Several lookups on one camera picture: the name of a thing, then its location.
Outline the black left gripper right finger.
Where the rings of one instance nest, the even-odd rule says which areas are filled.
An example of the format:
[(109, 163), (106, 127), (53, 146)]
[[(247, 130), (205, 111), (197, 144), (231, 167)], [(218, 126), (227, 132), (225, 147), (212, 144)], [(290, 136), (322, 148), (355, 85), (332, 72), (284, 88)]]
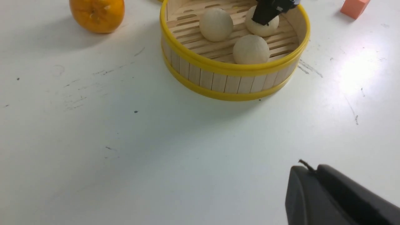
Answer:
[(357, 225), (398, 225), (399, 207), (329, 165), (318, 165), (316, 176), (339, 208)]

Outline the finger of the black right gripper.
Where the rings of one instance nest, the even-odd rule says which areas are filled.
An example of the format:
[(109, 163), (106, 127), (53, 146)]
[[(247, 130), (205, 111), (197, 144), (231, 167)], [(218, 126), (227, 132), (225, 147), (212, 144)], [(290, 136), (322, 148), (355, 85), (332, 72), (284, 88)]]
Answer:
[(289, 11), (289, 0), (257, 0), (252, 20), (261, 25), (269, 25), (275, 17)]

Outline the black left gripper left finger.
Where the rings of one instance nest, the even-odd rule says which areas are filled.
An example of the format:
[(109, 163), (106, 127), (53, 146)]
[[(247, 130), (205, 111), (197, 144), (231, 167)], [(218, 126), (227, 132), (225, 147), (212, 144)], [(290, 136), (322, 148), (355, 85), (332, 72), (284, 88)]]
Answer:
[(291, 167), (285, 208), (289, 225), (357, 225), (315, 176), (305, 161)]

